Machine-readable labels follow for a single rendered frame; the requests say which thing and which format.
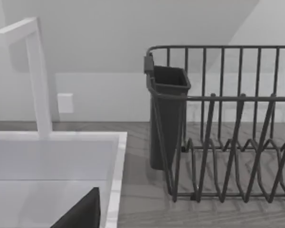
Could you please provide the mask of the dark grey cutlery holder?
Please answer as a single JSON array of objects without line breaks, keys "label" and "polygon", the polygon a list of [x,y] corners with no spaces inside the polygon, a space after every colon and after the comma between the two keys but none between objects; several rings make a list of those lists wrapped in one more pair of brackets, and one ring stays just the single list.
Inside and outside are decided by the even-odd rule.
[{"label": "dark grey cutlery holder", "polygon": [[[188,94],[191,83],[183,68],[170,66],[155,66],[154,78],[156,91],[161,94],[181,95]],[[178,139],[178,127],[180,125],[180,101],[169,99],[158,99],[164,147],[168,156],[169,167],[172,164]],[[155,109],[151,104],[150,116],[150,166],[155,170],[163,170],[161,147],[159,143]]]}]

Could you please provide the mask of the white sink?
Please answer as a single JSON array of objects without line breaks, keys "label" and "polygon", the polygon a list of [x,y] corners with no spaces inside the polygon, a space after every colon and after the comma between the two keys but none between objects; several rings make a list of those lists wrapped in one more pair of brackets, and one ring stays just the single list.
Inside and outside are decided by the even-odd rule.
[{"label": "white sink", "polygon": [[127,132],[0,140],[0,228],[50,228],[99,187],[100,228],[118,228]]}]

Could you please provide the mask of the white wall socket plate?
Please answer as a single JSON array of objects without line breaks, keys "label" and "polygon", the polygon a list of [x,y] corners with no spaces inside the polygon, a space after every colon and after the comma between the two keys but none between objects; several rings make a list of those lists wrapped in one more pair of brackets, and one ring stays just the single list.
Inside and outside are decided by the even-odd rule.
[{"label": "white wall socket plate", "polygon": [[60,114],[71,114],[74,112],[72,93],[59,93],[57,95],[58,111]]}]

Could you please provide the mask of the tall white tap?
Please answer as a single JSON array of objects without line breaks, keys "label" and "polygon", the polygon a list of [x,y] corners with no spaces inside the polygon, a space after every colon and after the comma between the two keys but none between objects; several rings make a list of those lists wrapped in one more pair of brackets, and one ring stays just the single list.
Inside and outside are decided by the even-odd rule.
[{"label": "tall white tap", "polygon": [[0,131],[0,140],[47,139],[53,132],[49,104],[48,75],[38,18],[24,18],[0,28],[0,46],[26,41],[30,80],[36,116],[36,131]]}]

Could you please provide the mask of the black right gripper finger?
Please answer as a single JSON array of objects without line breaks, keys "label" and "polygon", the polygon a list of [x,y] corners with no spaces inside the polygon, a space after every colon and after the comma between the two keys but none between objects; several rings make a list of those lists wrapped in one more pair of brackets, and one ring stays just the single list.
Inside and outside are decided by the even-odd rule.
[{"label": "black right gripper finger", "polygon": [[94,187],[50,228],[100,228],[100,203],[100,189]]}]

